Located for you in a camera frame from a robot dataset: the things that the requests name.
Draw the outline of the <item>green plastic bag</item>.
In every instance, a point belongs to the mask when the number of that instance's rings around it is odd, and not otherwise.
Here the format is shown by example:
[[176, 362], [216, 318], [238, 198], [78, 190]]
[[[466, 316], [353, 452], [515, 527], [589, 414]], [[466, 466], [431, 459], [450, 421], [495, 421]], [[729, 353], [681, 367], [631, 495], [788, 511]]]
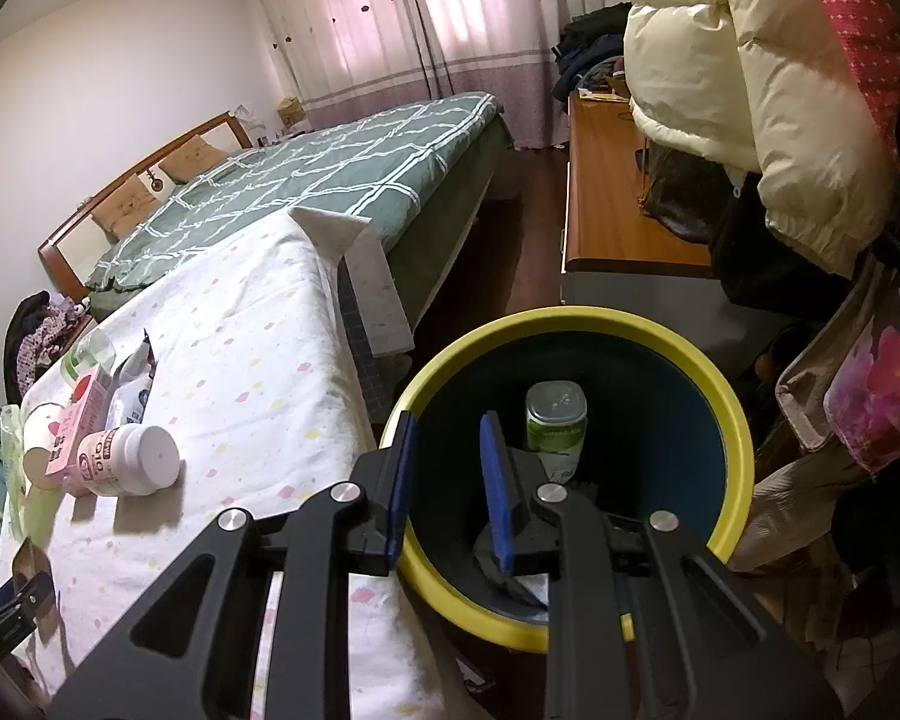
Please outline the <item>green plastic bag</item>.
[[1, 410], [1, 458], [6, 470], [7, 510], [9, 527], [17, 541], [25, 538], [23, 500], [27, 481], [23, 472], [23, 417], [19, 405], [7, 405]]

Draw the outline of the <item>white paper cup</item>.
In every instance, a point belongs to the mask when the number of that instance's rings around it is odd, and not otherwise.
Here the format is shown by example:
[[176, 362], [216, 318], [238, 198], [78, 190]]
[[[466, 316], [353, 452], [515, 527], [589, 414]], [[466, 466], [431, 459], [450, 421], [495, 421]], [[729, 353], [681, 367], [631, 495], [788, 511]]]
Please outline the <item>white paper cup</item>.
[[59, 486], [55, 452], [64, 408], [59, 403], [42, 403], [23, 422], [23, 472], [38, 489]]

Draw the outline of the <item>white pill bottle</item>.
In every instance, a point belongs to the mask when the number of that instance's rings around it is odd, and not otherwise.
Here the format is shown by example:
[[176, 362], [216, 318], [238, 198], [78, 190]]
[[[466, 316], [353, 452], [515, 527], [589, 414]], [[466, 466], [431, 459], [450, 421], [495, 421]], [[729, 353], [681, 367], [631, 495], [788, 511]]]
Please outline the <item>white pill bottle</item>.
[[160, 426], [123, 424], [84, 437], [77, 449], [77, 479], [100, 497], [146, 497], [175, 484], [182, 459]]

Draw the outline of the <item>pink strawberry milk carton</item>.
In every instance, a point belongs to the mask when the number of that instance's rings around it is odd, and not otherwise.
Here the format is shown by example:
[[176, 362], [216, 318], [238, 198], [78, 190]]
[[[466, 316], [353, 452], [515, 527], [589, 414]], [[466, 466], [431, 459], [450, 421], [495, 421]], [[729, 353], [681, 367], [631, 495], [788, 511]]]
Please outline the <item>pink strawberry milk carton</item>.
[[63, 484], [64, 477], [76, 468], [80, 441], [105, 424], [112, 382], [112, 374], [103, 366], [92, 367], [76, 382], [46, 463], [46, 476], [53, 483]]

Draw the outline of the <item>clear green label jar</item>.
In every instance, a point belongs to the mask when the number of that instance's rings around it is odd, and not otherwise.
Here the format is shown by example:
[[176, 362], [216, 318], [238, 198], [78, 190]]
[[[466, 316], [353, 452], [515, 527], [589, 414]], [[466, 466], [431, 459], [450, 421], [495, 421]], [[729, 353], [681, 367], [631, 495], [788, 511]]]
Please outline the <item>clear green label jar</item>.
[[570, 380], [533, 385], [525, 398], [526, 445], [541, 458], [549, 481], [566, 484], [577, 472], [589, 424], [587, 399]]

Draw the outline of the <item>yellow rimmed trash bin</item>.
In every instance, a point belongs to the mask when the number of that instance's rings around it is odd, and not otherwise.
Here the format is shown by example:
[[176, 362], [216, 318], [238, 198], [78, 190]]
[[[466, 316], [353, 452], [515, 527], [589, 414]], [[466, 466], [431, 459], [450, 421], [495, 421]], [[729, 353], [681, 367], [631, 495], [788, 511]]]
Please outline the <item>yellow rimmed trash bin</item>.
[[608, 514], [658, 509], [728, 559], [754, 491], [745, 411], [701, 349], [621, 310], [556, 305], [494, 320], [453, 341], [395, 403], [418, 422], [401, 577], [445, 621], [510, 650], [541, 653], [546, 614], [510, 600], [479, 568], [487, 525], [479, 422], [496, 413], [525, 449], [526, 395], [568, 380], [587, 400], [582, 457], [569, 486]]

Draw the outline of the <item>white dotted table cloth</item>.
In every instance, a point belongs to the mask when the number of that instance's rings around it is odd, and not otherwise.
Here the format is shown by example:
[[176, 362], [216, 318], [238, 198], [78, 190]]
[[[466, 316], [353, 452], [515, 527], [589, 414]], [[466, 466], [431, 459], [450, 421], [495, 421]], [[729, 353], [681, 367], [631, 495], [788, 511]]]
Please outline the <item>white dotted table cloth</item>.
[[[55, 584], [52, 616], [11, 660], [59, 688], [221, 512], [256, 518], [299, 509], [349, 478], [377, 450], [338, 304], [341, 275], [385, 277], [385, 254], [364, 218], [295, 208], [245, 227], [139, 294], [107, 320], [119, 365], [149, 335], [157, 367], [141, 424], [164, 427], [182, 465], [146, 497], [100, 497], [77, 470], [56, 489], [30, 484], [25, 538], [9, 517], [1, 566], [37, 548]], [[68, 405], [75, 382], [45, 374], [23, 400]], [[473, 718], [452, 661], [425, 637], [395, 578], [349, 580], [346, 718]]]

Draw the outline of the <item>pink floral bag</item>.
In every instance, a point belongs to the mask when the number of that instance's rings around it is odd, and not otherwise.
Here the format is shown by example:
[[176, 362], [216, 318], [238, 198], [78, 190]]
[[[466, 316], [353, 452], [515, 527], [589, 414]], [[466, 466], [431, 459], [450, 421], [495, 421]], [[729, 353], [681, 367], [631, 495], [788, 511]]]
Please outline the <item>pink floral bag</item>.
[[900, 271], [875, 259], [784, 369], [775, 398], [798, 442], [838, 440], [872, 475], [900, 457]]

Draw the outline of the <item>wooden desk cabinet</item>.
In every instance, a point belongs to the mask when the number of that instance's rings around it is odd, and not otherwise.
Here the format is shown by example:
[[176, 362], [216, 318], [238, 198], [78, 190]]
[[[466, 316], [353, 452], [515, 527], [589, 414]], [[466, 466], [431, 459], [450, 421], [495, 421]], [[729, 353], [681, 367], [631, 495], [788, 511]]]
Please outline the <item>wooden desk cabinet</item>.
[[644, 145], [626, 103], [569, 98], [562, 299], [637, 314], [707, 353], [769, 340], [781, 321], [731, 304], [709, 251], [642, 213]]

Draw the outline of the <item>wooden headboard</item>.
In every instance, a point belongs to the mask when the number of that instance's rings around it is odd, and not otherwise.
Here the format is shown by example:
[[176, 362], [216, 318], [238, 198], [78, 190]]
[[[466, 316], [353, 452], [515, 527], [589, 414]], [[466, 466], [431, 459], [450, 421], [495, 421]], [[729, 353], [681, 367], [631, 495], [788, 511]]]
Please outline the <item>wooden headboard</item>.
[[214, 115], [157, 148], [59, 223], [37, 249], [52, 285], [75, 301], [89, 294], [87, 280], [107, 250], [130, 234], [180, 187], [209, 167], [212, 156], [229, 156], [253, 145], [247, 129], [230, 112]]

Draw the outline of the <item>brown left pillow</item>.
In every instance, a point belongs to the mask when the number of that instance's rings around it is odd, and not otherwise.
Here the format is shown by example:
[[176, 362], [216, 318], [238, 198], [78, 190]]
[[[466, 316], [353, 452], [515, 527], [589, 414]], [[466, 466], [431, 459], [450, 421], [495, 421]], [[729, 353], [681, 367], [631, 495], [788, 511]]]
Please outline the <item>brown left pillow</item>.
[[92, 210], [92, 218], [112, 242], [123, 239], [159, 208], [159, 199], [137, 176], [131, 176]]

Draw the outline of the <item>brown pillow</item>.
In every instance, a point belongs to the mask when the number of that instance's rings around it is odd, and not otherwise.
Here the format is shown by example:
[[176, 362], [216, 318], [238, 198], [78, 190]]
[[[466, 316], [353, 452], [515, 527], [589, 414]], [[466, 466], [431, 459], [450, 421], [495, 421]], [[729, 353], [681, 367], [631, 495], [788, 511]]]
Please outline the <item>brown pillow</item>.
[[123, 239], [159, 208], [159, 199], [137, 176], [131, 176], [92, 210], [92, 218], [112, 242]]
[[227, 159], [227, 153], [194, 135], [160, 161], [159, 167], [176, 185], [187, 184]]

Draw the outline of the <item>brown right pillow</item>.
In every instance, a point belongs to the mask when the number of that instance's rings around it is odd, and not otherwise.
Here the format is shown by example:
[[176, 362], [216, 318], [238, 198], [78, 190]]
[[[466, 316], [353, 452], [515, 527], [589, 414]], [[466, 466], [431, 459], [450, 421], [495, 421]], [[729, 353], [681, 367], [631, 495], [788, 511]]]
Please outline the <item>brown right pillow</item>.
[[227, 153], [194, 135], [160, 161], [159, 167], [176, 185], [187, 184], [227, 159]]

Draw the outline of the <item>green checked bed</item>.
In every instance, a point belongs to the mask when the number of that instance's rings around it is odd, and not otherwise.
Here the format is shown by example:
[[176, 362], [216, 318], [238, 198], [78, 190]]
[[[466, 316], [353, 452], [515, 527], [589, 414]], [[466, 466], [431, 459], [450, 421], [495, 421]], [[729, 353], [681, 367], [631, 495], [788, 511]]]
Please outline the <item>green checked bed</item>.
[[245, 149], [177, 187], [87, 280], [106, 319], [176, 266], [294, 206], [372, 221], [408, 322], [432, 304], [512, 137], [484, 91], [405, 104]]

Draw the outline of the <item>far bedside box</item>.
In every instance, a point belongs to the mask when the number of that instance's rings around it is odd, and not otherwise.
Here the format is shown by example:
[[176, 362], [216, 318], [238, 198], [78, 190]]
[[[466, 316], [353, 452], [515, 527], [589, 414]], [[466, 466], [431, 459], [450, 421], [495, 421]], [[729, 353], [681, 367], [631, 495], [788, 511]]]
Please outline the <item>far bedside box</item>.
[[301, 101], [295, 96], [287, 96], [287, 98], [279, 101], [278, 115], [279, 121], [286, 128], [294, 127], [294, 125], [300, 124], [307, 118]]

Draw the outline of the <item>dark clothes pile on desk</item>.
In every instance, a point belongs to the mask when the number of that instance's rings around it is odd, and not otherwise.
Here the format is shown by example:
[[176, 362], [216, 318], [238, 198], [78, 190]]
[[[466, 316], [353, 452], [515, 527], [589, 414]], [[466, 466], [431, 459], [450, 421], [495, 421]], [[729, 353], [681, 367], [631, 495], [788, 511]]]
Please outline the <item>dark clothes pile on desk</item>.
[[631, 2], [619, 2], [574, 16], [560, 30], [559, 41], [551, 49], [559, 73], [553, 88], [553, 98], [558, 103], [567, 103], [583, 76], [595, 65], [622, 54], [631, 7]]

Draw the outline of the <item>cream puffer jacket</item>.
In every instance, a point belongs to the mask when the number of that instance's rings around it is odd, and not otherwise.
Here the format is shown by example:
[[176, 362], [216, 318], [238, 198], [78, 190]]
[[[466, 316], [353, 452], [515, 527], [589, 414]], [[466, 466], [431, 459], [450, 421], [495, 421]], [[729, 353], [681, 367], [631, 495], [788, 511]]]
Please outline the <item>cream puffer jacket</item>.
[[847, 277], [893, 197], [891, 151], [837, 8], [877, 0], [631, 0], [626, 78], [652, 142], [758, 174], [767, 227]]

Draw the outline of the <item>red dotted puffer jacket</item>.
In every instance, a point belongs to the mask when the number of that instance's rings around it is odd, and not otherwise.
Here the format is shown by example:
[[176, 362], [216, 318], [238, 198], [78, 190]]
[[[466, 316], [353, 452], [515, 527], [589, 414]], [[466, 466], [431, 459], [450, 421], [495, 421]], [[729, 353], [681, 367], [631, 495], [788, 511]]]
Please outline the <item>red dotted puffer jacket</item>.
[[894, 163], [899, 161], [900, 19], [888, 0], [820, 0]]

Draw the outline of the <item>pink white curtains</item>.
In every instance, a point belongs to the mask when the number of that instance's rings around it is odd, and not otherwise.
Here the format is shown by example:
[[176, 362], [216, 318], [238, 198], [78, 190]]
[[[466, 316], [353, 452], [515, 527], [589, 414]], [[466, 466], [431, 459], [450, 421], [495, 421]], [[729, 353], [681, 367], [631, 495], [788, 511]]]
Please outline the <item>pink white curtains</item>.
[[317, 128], [486, 91], [517, 145], [567, 137], [554, 49], [622, 0], [251, 0], [283, 90]]

